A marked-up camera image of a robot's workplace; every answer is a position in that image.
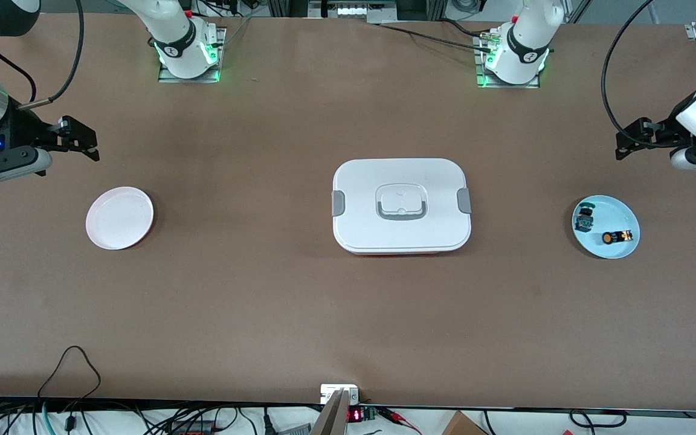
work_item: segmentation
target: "brown table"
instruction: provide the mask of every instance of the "brown table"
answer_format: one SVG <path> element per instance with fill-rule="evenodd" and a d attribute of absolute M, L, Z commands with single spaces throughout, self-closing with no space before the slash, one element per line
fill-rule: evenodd
<path fill-rule="evenodd" d="M 616 27 L 561 27 L 530 91 L 478 88 L 468 50 L 334 19 L 252 19 L 218 85 L 158 85 L 136 17 L 86 21 L 77 78 L 36 111 L 94 127 L 100 162 L 53 154 L 47 177 L 0 184 L 0 395 L 35 394 L 80 344 L 96 396 L 312 402 L 343 381 L 376 403 L 696 410 L 696 173 L 666 151 L 614 160 L 599 75 Z M 42 16 L 0 50 L 44 97 L 76 30 Z M 663 119 L 696 88 L 696 42 L 636 25 L 610 74 L 623 124 Z M 0 80 L 27 95 L 1 63 Z M 461 165 L 471 239 L 438 256 L 343 251 L 332 174 L 403 156 Z M 150 193 L 157 223 L 104 251 L 85 214 L 118 185 Z M 573 242 L 573 207 L 595 193 L 640 218 L 627 259 Z M 47 394 L 92 383 L 74 355 Z"/>

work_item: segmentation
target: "white floor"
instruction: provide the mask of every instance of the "white floor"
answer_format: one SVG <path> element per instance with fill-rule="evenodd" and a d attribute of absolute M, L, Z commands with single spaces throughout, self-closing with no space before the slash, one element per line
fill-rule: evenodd
<path fill-rule="evenodd" d="M 420 429 L 423 435 L 440 435 L 452 417 L 452 410 L 395 410 L 408 419 L 411 424 Z M 146 411 L 144 415 L 150 421 L 161 421 L 171 415 L 174 410 Z M 265 427 L 262 421 L 262 408 L 244 408 L 243 411 L 257 426 L 257 434 L 263 435 Z M 273 427 L 278 430 L 292 429 L 303 424 L 314 424 L 318 413 L 310 408 L 289 407 L 269 408 Z M 486 428 L 483 413 L 480 411 L 466 411 L 479 426 Z M 207 413 L 208 419 L 213 418 L 214 412 Z M 217 425 L 226 426 L 232 420 L 235 412 L 232 408 L 221 410 Z M 89 435 L 85 424 L 79 414 L 77 416 L 77 429 L 72 435 Z M 143 421 L 135 413 L 121 411 L 96 411 L 86 413 L 88 424 L 93 435 L 143 435 L 146 432 Z M 495 435 L 562 435 L 570 430 L 574 435 L 591 435 L 585 430 L 573 425 L 569 421 L 568 414 L 564 413 L 517 413 L 492 411 L 489 414 Z M 63 423 L 66 414 L 49 415 L 51 425 L 56 435 L 64 435 Z M 612 424 L 619 420 L 613 416 L 591 416 L 594 423 Z M 6 427 L 6 419 L 0 422 L 0 434 Z M 49 435 L 42 416 L 37 415 L 37 434 Z M 414 431 L 390 424 L 385 419 L 375 419 L 358 424 L 348 424 L 346 435 L 365 435 L 375 430 L 382 430 L 378 435 L 416 435 Z M 12 426 L 11 435 L 34 435 L 31 429 L 31 415 L 23 415 Z M 239 417 L 231 427 L 223 431 L 224 435 L 254 435 L 251 425 Z M 597 429 L 596 435 L 696 435 L 696 419 L 680 419 L 668 417 L 638 417 L 630 416 L 627 423 L 616 429 Z"/>

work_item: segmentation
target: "plate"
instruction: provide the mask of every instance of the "plate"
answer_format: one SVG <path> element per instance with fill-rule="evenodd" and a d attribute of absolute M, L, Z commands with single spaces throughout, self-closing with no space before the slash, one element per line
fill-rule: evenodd
<path fill-rule="evenodd" d="M 575 230 L 576 215 L 582 203 L 594 204 L 594 209 L 592 209 L 592 229 L 589 232 Z M 588 196 L 581 200 L 574 208 L 574 214 L 571 217 L 571 229 L 574 231 L 576 240 L 585 250 L 603 259 L 621 259 L 629 256 L 635 251 L 638 242 L 640 242 L 640 227 L 638 226 L 636 215 L 624 202 L 607 195 Z M 611 245 L 603 242 L 602 236 L 604 232 L 624 230 L 633 232 L 632 240 Z"/>
<path fill-rule="evenodd" d="M 98 247 L 124 250 L 144 239 L 154 218 L 155 207 L 146 193 L 135 187 L 117 187 L 93 203 L 85 230 Z"/>

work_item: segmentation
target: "white container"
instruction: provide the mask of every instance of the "white container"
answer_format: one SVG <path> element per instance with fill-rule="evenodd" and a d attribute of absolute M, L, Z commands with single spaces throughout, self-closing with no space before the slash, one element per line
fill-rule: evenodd
<path fill-rule="evenodd" d="M 447 159 L 350 160 L 332 182 L 332 230 L 354 254 L 457 250 L 471 212 L 466 177 Z"/>

